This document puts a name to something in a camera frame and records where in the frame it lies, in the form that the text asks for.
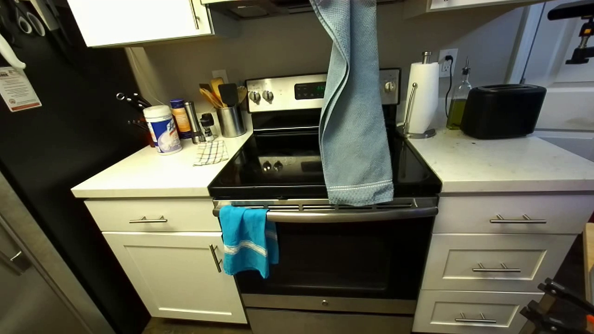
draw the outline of blue towel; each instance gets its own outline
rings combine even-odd
[[[328,199],[355,206],[391,201],[375,0],[309,1],[333,41],[320,119]]]
[[[267,211],[235,206],[221,208],[219,218],[225,245],[223,268],[228,275],[258,270],[267,278],[268,265],[279,262],[276,225],[266,221]]]

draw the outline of floor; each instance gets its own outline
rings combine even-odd
[[[583,240],[579,235],[567,253],[554,280],[575,293],[584,296]],[[548,313],[551,317],[585,323],[582,313],[564,301],[554,301]],[[522,333],[537,334],[532,327]],[[152,318],[143,334],[252,334],[248,325],[192,322],[186,320]]]

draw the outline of range hood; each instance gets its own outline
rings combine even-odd
[[[309,0],[200,0],[211,10],[221,12],[236,20],[261,18],[275,15],[311,12]],[[378,4],[400,2],[403,0],[377,0]]]

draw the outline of white countertop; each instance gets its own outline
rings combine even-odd
[[[229,159],[251,136],[248,131],[225,141]],[[213,165],[193,166],[197,147],[182,140],[183,149],[172,155],[159,155],[145,147],[115,165],[72,188],[76,197],[208,197],[207,186],[229,160]]]
[[[594,162],[540,138],[479,140],[461,131],[409,140],[444,193],[594,191]]]

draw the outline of paper towel roll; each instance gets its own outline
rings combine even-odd
[[[437,109],[439,82],[438,63],[421,64],[420,62],[414,62],[410,65],[405,113],[409,110],[409,103],[412,102],[413,104],[410,109],[408,132],[424,133],[429,127],[429,123],[433,120]],[[417,88],[413,100],[410,101],[413,83],[417,83]]]

